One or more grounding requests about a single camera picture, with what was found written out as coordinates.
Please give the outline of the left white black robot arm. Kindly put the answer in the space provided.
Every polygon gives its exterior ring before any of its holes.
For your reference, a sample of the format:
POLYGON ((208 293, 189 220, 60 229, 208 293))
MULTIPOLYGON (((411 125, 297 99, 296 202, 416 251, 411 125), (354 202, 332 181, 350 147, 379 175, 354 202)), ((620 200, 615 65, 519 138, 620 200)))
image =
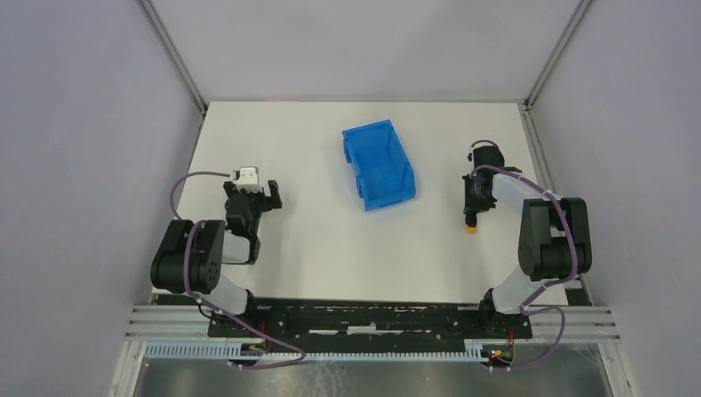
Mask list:
POLYGON ((283 207, 276 180, 268 188, 238 181, 224 184, 226 216, 199 227, 175 219, 166 229, 150 267, 157 289, 188 294, 222 313, 243 314, 252 293, 230 281, 224 265, 254 265, 260 253, 259 228, 264 213, 283 207))

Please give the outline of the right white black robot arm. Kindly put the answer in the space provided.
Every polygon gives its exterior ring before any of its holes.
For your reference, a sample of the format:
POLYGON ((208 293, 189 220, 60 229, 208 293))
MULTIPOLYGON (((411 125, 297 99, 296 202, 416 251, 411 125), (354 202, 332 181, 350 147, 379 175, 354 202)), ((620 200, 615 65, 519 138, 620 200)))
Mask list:
POLYGON ((520 217, 517 265, 498 286, 489 289, 480 309, 489 316, 525 315, 549 288, 588 272, 592 248, 587 204, 562 197, 508 166, 499 146, 475 142, 467 155, 473 169, 463 175, 465 226, 477 229, 478 216, 505 204, 520 217))

